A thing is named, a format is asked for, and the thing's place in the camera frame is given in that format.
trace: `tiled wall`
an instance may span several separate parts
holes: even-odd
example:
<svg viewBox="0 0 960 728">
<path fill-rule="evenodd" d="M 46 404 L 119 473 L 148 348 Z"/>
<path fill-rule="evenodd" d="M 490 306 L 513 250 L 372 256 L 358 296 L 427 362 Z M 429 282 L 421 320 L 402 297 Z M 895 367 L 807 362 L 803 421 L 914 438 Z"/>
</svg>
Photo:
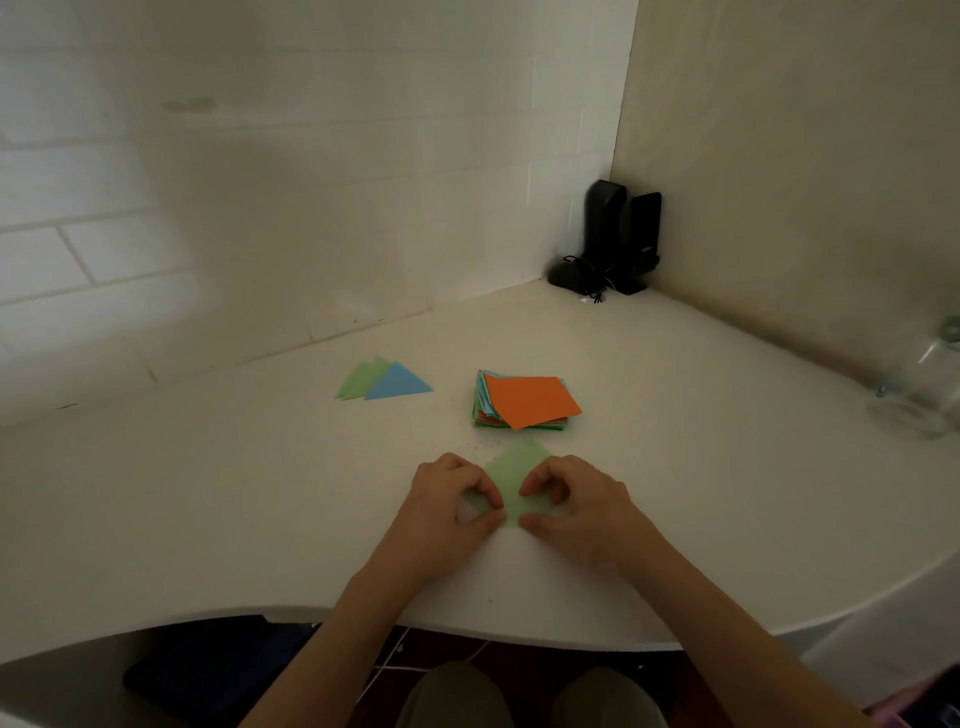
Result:
<svg viewBox="0 0 960 728">
<path fill-rule="evenodd" d="M 876 384 L 960 313 L 960 3 L 643 0 L 613 179 L 675 298 Z"/>
<path fill-rule="evenodd" d="M 0 423 L 538 277 L 636 0 L 5 0 Z"/>
</svg>

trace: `glass jar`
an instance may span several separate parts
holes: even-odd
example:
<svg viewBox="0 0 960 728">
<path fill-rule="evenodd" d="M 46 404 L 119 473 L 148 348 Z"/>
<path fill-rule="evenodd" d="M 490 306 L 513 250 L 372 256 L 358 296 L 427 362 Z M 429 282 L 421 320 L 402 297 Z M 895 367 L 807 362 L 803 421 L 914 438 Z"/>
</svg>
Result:
<svg viewBox="0 0 960 728">
<path fill-rule="evenodd" d="M 874 394 L 870 414 L 893 434 L 933 440 L 960 427 L 960 315 L 944 319 L 937 337 Z"/>
</svg>

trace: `hand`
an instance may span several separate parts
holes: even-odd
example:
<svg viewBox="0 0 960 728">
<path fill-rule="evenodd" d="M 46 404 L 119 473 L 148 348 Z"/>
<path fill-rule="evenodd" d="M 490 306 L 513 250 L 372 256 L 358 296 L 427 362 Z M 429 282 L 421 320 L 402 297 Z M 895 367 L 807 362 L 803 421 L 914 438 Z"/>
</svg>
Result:
<svg viewBox="0 0 960 728">
<path fill-rule="evenodd" d="M 621 575 L 638 552 L 666 541 L 631 502 L 627 486 L 575 455 L 549 457 L 520 485 L 522 496 L 549 492 L 554 503 L 570 498 L 571 514 L 552 518 L 535 513 L 520 525 L 564 555 Z"/>
<path fill-rule="evenodd" d="M 463 525 L 457 522 L 457 499 L 467 488 L 484 494 L 494 510 Z M 416 592 L 462 567 L 506 519 L 503 496 L 490 476 L 448 452 L 417 468 L 410 493 L 369 565 L 402 578 Z"/>
</svg>

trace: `right hand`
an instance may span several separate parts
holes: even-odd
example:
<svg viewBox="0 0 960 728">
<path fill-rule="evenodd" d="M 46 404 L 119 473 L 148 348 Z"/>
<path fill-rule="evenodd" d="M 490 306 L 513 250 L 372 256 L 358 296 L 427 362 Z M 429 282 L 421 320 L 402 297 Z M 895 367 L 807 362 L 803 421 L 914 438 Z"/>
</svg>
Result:
<svg viewBox="0 0 960 728">
<path fill-rule="evenodd" d="M 527 513 L 520 525 L 588 566 L 626 575 L 639 553 L 666 544 L 631 502 L 627 486 L 575 455 L 547 458 L 520 485 L 522 496 L 543 492 L 550 493 L 554 503 L 569 497 L 571 514 L 554 518 Z"/>
</svg>

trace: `orange paper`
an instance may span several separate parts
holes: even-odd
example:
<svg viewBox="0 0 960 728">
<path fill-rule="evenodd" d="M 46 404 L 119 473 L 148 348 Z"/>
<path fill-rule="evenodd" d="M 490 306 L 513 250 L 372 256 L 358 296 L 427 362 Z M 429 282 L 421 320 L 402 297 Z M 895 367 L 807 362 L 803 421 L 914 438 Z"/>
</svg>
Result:
<svg viewBox="0 0 960 728">
<path fill-rule="evenodd" d="M 493 408 L 512 429 L 572 417 L 583 411 L 556 376 L 500 379 L 484 375 L 484 379 Z"/>
</svg>

